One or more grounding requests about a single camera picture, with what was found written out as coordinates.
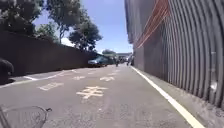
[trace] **parked car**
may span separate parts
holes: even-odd
[[[9,61],[0,58],[0,81],[9,79],[13,72],[13,65]]]
[[[88,64],[90,66],[95,66],[95,67],[107,66],[108,65],[108,59],[105,58],[105,57],[99,56],[94,60],[89,60]]]

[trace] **wall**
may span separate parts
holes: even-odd
[[[140,6],[148,3],[139,2],[126,9],[140,10],[140,17],[149,20],[131,42],[135,66],[224,110],[224,0],[156,0],[149,5],[154,7],[149,16]],[[131,39],[130,33],[137,32],[131,23],[139,28],[142,24],[132,15],[127,18]]]
[[[16,76],[86,67],[87,61],[97,56],[95,53],[8,32],[0,32],[0,39],[0,57],[14,65]]]

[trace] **road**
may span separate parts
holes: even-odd
[[[15,78],[0,87],[4,108],[52,108],[44,128],[189,128],[135,70],[74,69]]]

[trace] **sky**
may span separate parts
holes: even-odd
[[[132,45],[128,43],[126,31],[126,19],[123,0],[81,0],[82,5],[87,9],[93,23],[98,26],[103,39],[97,42],[96,50],[101,53],[105,49],[113,50],[117,53],[132,52]],[[38,27],[40,24],[47,24],[48,13],[44,11],[42,15],[34,21]],[[65,33],[62,43],[73,46],[67,39],[69,32]]]

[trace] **building facade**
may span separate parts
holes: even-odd
[[[135,67],[224,109],[224,1],[125,0]]]

